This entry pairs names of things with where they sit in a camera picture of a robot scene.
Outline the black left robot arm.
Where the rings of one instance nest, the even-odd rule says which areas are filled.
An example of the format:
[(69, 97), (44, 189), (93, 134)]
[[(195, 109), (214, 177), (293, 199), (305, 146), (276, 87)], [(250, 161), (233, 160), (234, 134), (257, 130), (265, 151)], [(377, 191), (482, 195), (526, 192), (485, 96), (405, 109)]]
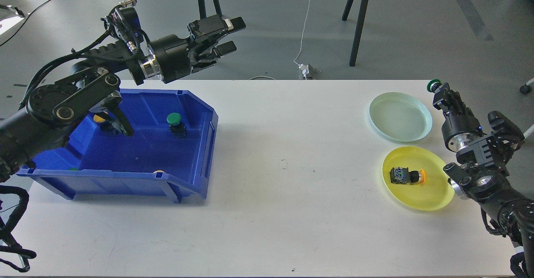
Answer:
[(141, 29), (136, 0), (125, 0), (103, 18), (105, 32), (80, 51), (43, 66), (32, 78), (19, 110), (1, 123), (1, 181), (21, 167), (34, 168), (38, 154), (65, 147), (70, 134), (88, 115), (104, 116), (127, 136), (134, 131), (119, 109), (120, 79), (128, 70), (137, 85), (152, 77), (170, 83), (214, 66), (234, 52), (234, 42), (220, 44), (228, 34), (246, 28), (242, 17), (210, 17), (201, 9), (188, 24), (189, 36), (168, 35), (151, 41)]

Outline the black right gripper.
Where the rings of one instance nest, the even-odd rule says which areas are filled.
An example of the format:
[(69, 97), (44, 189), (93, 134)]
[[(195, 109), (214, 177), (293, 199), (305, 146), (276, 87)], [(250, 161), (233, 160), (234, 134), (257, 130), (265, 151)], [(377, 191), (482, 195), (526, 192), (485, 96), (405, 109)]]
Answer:
[(449, 151), (458, 152), (482, 137), (482, 127), (459, 92), (442, 83), (433, 94), (433, 107), (443, 112), (442, 136)]

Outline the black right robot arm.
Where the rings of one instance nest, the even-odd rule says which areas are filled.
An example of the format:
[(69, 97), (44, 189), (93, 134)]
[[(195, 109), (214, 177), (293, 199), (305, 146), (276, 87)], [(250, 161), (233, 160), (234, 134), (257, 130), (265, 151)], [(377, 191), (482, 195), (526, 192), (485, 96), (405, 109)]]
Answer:
[(484, 133), (479, 120), (448, 83), (432, 80), (433, 107), (442, 111), (442, 135), (456, 162), (443, 170), (460, 196), (479, 204), (486, 230), (509, 238), (518, 249), (510, 268), (517, 278), (532, 278), (534, 268), (533, 200), (515, 190), (509, 180), (507, 162), (525, 141), (517, 125), (498, 111), (488, 114), (492, 131)]

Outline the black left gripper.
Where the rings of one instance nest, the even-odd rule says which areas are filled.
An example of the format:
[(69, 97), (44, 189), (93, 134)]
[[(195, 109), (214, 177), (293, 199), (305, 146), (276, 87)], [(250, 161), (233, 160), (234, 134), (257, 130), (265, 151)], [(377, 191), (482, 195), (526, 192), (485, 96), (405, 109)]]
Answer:
[(182, 39), (168, 35), (157, 40), (147, 39), (148, 54), (140, 61), (144, 79), (159, 78), (168, 84), (196, 71), (216, 65), (221, 57), (237, 51), (233, 41), (209, 48), (202, 52), (202, 44), (215, 43), (228, 34), (244, 30), (242, 17), (223, 19), (214, 14), (188, 24), (189, 37)]

